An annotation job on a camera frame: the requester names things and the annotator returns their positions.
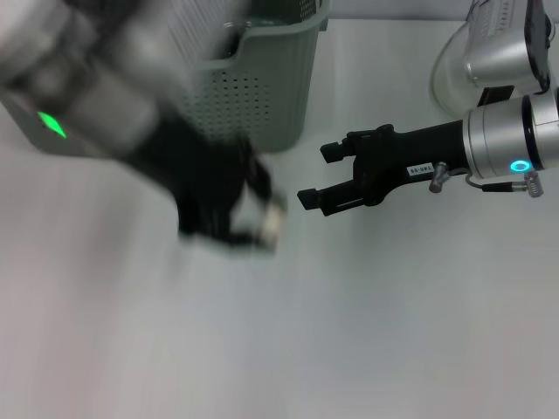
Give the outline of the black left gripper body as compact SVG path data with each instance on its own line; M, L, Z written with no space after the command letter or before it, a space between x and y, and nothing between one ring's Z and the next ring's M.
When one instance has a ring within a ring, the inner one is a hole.
M185 236L229 225L245 187L240 140L210 141L189 122L167 117L126 164L165 188L175 199L178 229Z

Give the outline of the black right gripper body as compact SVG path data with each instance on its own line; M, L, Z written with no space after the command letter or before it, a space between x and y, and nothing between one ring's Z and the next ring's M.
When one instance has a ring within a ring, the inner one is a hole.
M394 189L427 182L432 174L412 175L414 166L444 163L450 170L468 167L463 122L398 133L391 124L352 133L353 183L365 206L377 206Z

